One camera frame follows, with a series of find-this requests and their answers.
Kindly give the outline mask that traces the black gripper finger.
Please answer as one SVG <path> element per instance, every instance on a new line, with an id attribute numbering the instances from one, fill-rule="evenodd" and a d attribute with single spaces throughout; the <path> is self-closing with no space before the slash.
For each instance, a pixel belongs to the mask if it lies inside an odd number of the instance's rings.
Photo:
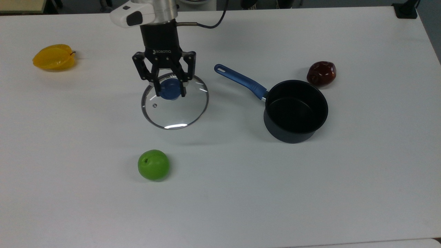
<path id="1" fill-rule="evenodd" d="M 147 80 L 149 83 L 153 83 L 153 87 L 155 89 L 156 96 L 160 96 L 161 85 L 159 83 L 159 58 L 147 58 L 147 60 L 152 64 L 151 71 L 147 69 L 145 64 L 145 53 L 137 52 L 132 56 L 132 60 L 134 65 L 139 73 L 139 76 L 142 80 Z"/>
<path id="2" fill-rule="evenodd" d="M 184 69 L 182 68 L 182 65 L 180 63 L 181 58 L 187 64 L 187 72 L 185 72 Z M 175 51 L 172 53 L 172 71 L 178 78 L 182 97 L 186 96 L 186 86 L 184 86 L 184 83 L 188 83 L 189 80 L 193 79 L 195 72 L 195 65 L 196 65 L 196 52 Z"/>

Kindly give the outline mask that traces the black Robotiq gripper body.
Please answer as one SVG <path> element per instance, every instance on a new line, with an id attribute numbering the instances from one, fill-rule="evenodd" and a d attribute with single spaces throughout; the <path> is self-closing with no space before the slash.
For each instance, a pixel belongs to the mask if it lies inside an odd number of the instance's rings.
<path id="1" fill-rule="evenodd" d="M 152 67 L 182 71 L 180 63 L 182 49 L 178 42 L 176 23 L 162 23 L 140 26 L 145 46 L 145 58 Z"/>

